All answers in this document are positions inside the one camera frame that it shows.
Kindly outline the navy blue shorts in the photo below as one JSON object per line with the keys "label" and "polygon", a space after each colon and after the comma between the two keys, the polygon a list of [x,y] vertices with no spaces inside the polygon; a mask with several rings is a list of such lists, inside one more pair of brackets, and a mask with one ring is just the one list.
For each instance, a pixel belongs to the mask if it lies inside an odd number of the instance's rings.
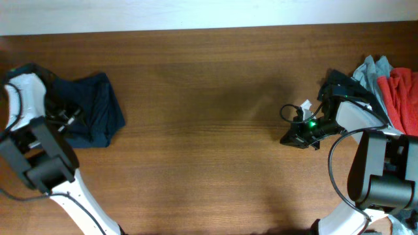
{"label": "navy blue shorts", "polygon": [[57,78],[53,91],[65,102],[82,109],[82,118],[66,132],[73,148],[106,148],[113,136],[125,126],[125,119],[108,76],[99,72],[76,81]]}

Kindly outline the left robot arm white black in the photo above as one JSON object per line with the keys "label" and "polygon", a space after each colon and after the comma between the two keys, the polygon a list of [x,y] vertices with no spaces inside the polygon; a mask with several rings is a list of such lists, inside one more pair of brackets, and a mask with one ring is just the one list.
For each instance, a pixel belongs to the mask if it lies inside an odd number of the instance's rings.
{"label": "left robot arm white black", "polygon": [[103,72],[74,81],[28,63],[1,79],[1,156],[27,188],[60,205],[84,234],[122,234],[88,190],[77,148],[106,148],[125,125]]}

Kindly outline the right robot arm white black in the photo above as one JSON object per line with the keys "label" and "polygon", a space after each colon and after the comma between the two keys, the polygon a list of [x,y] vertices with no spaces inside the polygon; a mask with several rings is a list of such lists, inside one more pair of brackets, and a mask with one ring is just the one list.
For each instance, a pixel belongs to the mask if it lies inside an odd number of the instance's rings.
{"label": "right robot arm white black", "polygon": [[[317,117],[310,103],[297,106],[281,144],[294,148],[320,148],[333,135],[327,157],[329,178],[341,203],[318,219],[310,234],[362,234],[374,221],[417,208],[417,137],[402,134],[362,99],[333,95],[323,99]],[[347,194],[339,190],[332,169],[334,152],[344,139],[358,143],[347,178]]]}

